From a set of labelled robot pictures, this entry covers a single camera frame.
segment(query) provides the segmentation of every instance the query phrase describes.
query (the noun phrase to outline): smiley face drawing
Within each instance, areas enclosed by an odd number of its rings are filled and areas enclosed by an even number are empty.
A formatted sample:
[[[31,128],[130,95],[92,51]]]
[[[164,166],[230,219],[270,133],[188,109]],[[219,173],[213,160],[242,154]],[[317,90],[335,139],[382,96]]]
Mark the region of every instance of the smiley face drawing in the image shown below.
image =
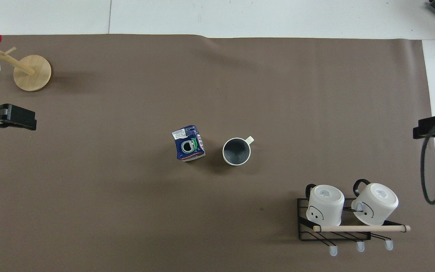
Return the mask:
[[[373,209],[372,207],[370,207],[370,205],[368,205],[367,203],[362,203],[362,207],[363,207],[363,213],[364,213],[364,217],[368,217],[368,218],[373,218]]]
[[[315,206],[310,206],[307,209],[307,219],[317,224],[320,224],[322,220],[325,220],[323,213]]]

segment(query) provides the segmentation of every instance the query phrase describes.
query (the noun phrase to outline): wooden dowel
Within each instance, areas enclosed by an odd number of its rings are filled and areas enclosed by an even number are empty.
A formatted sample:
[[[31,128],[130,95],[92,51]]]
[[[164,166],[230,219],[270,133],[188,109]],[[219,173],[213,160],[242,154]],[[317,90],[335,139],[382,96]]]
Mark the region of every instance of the wooden dowel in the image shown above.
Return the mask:
[[[10,50],[8,50],[5,53],[3,53],[3,55],[7,56],[7,55],[9,55],[9,54],[11,54],[12,52],[15,52],[15,51],[16,51],[16,48],[12,47]]]
[[[313,231],[410,231],[410,226],[314,226]]]
[[[11,56],[5,56],[5,53],[0,50],[0,60],[4,60],[5,62],[11,64],[12,66],[21,69],[26,74],[29,74],[30,76],[35,73],[35,70],[31,69],[30,67],[20,63],[18,60],[14,59]]]

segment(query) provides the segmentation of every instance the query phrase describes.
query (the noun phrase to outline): black clamp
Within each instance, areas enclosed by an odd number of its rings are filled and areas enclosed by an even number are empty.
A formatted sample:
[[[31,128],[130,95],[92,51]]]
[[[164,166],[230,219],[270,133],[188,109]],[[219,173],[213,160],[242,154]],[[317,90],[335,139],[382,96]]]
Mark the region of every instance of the black clamp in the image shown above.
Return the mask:
[[[35,112],[12,104],[0,105],[0,128],[5,127],[36,130]]]

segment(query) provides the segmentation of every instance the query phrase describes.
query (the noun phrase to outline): white hook cap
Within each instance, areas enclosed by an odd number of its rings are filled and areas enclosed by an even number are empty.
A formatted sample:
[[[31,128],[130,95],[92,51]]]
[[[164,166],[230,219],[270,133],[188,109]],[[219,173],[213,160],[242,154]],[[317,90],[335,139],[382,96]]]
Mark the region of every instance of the white hook cap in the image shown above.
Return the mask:
[[[385,240],[385,248],[392,250],[394,248],[394,242],[392,240]]]
[[[364,205],[362,204],[362,202],[357,201],[357,203],[355,203],[355,207],[352,207],[352,209],[358,211],[358,212],[363,212],[364,211]]]
[[[364,241],[357,242],[357,250],[359,252],[364,252],[366,249],[366,243]]]
[[[338,247],[337,246],[329,246],[328,251],[330,252],[330,255],[335,257],[338,253]]]

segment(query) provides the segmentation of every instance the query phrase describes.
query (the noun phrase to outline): black metal rack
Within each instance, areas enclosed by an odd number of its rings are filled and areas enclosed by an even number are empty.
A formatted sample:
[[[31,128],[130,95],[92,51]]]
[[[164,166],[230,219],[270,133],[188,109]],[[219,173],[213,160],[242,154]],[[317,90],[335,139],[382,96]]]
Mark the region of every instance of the black metal rack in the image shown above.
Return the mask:
[[[358,219],[353,215],[353,210],[349,208],[355,198],[345,198],[344,209],[342,213],[342,224],[346,226],[357,226]],[[385,242],[385,248],[392,250],[392,239],[387,236],[372,233],[370,231],[321,231],[321,226],[306,218],[306,211],[308,208],[308,200],[306,198],[297,198],[297,213],[298,213],[298,239],[300,241],[321,241],[329,247],[329,253],[336,256],[338,253],[337,245],[333,241],[353,241],[357,245],[357,250],[363,252],[365,250],[365,241],[371,238],[377,238]],[[404,226],[404,231],[407,227],[404,224],[399,224],[392,221],[385,221],[384,226]]]

